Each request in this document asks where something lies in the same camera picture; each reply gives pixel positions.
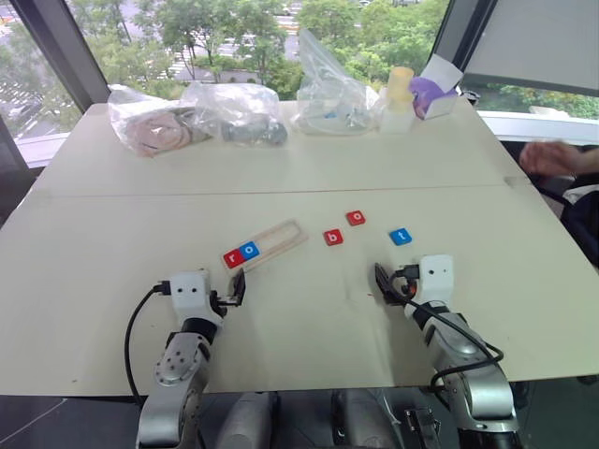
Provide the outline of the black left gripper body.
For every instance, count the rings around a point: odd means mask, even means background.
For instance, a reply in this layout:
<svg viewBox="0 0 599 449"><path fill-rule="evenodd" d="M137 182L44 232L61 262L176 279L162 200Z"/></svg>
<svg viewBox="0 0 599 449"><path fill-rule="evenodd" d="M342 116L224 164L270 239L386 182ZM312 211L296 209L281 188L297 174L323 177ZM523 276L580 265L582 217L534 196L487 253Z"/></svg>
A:
<svg viewBox="0 0 599 449"><path fill-rule="evenodd" d="M234 296L219 297L215 290L210 291L209 295L210 307L220 317L225 317L227 309L235 306Z"/></svg>

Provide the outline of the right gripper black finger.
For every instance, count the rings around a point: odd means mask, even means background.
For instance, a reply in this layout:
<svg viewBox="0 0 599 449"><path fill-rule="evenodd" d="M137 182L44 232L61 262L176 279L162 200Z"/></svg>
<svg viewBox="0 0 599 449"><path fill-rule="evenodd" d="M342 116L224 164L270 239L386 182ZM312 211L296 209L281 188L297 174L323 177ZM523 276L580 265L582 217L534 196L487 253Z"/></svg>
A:
<svg viewBox="0 0 599 449"><path fill-rule="evenodd" d="M393 286L387 271L382 265L379 266L379 290L386 304L402 304L402 296Z"/></svg>
<svg viewBox="0 0 599 449"><path fill-rule="evenodd" d="M379 263L374 264L374 276L376 284L383 295L383 299L387 304L394 303L394 290L389 281L387 272Z"/></svg>

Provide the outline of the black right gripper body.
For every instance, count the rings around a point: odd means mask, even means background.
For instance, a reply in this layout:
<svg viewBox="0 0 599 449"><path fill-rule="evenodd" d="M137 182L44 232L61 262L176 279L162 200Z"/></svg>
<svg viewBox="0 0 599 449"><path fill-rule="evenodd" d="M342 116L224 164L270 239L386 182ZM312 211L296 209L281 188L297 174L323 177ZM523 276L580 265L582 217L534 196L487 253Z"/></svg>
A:
<svg viewBox="0 0 599 449"><path fill-rule="evenodd" d="M393 286L402 296L402 304L408 305L416 297L419 274L416 271L395 271L391 275Z"/></svg>

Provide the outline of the bystander bare hand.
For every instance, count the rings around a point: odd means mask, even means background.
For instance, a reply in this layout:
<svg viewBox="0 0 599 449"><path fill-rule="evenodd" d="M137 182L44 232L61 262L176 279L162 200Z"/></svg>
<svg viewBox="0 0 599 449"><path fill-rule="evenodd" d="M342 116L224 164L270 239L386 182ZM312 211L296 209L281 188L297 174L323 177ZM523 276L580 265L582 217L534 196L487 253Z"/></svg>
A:
<svg viewBox="0 0 599 449"><path fill-rule="evenodd" d="M527 173L541 176L576 175L582 153L560 141L527 143L519 155L519 165Z"/></svg>

